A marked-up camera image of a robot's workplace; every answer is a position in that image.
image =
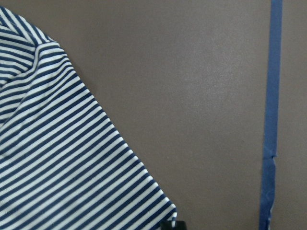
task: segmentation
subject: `cloth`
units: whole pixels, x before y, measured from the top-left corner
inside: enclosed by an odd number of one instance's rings
[[[165,196],[60,45],[0,7],[0,229],[154,230]]]

